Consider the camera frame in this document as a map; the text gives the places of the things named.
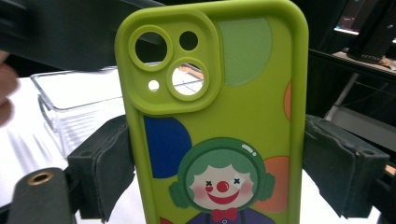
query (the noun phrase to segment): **headphones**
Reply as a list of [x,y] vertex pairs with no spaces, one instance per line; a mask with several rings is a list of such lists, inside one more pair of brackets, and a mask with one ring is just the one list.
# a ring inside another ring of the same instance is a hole
[[252,146],[243,141],[234,138],[220,137],[205,140],[204,142],[194,146],[181,161],[177,172],[177,182],[172,183],[169,187],[169,193],[177,207],[187,208],[191,205],[198,210],[209,212],[208,209],[197,205],[189,195],[188,190],[190,186],[186,186],[187,173],[191,166],[206,153],[220,149],[223,151],[230,150],[233,154],[236,152],[237,154],[247,158],[257,173],[257,180],[254,184],[257,187],[253,191],[253,197],[248,203],[239,207],[238,210],[252,205],[257,200],[264,201],[272,196],[276,180],[271,174],[266,172],[265,165],[260,154]]

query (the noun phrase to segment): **headphone ear cup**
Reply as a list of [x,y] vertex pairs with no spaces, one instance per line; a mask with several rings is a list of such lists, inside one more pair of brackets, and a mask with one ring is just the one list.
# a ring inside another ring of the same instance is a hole
[[186,200],[186,196],[181,190],[181,186],[178,184],[178,182],[174,182],[172,183],[171,186],[169,186],[169,194],[171,195],[172,201],[177,207],[180,208],[189,207],[189,203]]
[[262,186],[259,189],[259,200],[264,201],[269,199],[275,188],[275,178],[270,173],[262,175]]

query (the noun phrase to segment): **red nose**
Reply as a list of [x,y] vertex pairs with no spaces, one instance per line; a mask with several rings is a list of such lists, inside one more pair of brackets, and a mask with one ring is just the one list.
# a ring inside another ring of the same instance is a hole
[[228,188],[230,187],[230,185],[225,182],[225,181],[220,181],[217,185],[216,188],[218,189],[219,192],[225,192],[228,190]]

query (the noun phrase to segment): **rosy cheek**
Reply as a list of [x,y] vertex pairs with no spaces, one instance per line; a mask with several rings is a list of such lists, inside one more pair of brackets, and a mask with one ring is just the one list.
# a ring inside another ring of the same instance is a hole
[[242,185],[242,188],[240,189],[239,193],[242,195],[251,195],[253,191],[253,183],[252,182],[245,182]]
[[207,197],[207,191],[203,187],[194,187],[192,191],[194,192],[194,200],[202,200]]

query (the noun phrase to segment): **clown eye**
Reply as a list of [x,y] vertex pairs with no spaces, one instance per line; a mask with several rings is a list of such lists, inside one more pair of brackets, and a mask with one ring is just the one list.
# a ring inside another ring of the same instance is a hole
[[239,174],[235,174],[233,180],[230,181],[231,185],[234,185],[236,188],[241,189],[242,185],[244,184],[245,179],[239,176]]

